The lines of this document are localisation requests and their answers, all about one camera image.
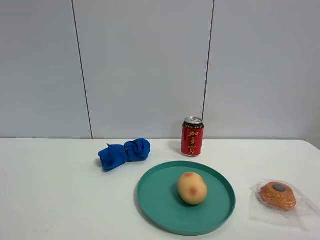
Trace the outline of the red beverage can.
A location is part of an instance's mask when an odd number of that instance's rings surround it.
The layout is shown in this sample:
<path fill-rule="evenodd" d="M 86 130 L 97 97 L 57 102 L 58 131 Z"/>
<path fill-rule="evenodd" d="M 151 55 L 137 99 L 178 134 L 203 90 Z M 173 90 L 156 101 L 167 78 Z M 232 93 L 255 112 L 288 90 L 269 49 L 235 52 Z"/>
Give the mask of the red beverage can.
<path fill-rule="evenodd" d="M 204 123 L 199 117 L 185 118 L 182 124 L 181 152 L 189 157 L 197 157 L 202 152 Z"/>

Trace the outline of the blue rolled cloth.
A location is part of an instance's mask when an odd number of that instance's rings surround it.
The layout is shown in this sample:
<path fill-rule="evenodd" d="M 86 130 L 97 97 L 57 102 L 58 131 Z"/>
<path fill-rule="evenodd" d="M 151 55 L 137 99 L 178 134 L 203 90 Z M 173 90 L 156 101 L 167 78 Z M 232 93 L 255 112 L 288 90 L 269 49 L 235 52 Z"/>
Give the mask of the blue rolled cloth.
<path fill-rule="evenodd" d="M 107 148 L 98 152 L 98 156 L 103 170 L 111 171 L 126 163 L 145 161 L 150 151 L 150 142 L 145 138 L 138 138 L 124 145 L 107 144 Z"/>

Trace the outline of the teal round plate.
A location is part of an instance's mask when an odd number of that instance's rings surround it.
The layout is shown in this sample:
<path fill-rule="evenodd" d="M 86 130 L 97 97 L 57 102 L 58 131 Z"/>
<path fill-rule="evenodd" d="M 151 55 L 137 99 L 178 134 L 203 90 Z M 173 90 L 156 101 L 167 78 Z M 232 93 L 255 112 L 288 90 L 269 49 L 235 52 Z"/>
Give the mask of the teal round plate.
<path fill-rule="evenodd" d="M 205 235 L 233 214 L 236 195 L 216 170 L 192 161 L 170 161 L 148 170 L 136 197 L 143 213 L 158 227 L 183 236 Z"/>

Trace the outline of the orange bun in plastic wrapper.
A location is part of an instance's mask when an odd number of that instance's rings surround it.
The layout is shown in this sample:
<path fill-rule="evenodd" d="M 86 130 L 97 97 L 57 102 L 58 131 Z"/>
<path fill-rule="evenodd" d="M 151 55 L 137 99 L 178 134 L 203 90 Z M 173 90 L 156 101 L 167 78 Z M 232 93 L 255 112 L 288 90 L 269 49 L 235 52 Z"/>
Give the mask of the orange bun in plastic wrapper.
<path fill-rule="evenodd" d="M 255 222 L 303 231 L 320 225 L 320 208 L 288 182 L 263 179 L 250 191 L 248 214 Z"/>

